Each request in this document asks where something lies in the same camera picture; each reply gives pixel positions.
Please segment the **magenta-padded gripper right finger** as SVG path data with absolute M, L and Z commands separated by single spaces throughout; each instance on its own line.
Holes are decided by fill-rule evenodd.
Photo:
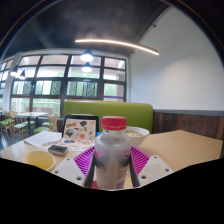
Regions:
M 130 174 L 134 188 L 143 187 L 173 173 L 158 155 L 149 156 L 135 147 L 131 147 L 130 155 Z

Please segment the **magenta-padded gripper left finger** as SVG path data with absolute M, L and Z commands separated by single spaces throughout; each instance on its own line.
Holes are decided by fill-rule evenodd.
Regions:
M 74 158 L 65 158 L 52 173 L 84 188 L 90 188 L 94 178 L 94 148 L 91 147 Z

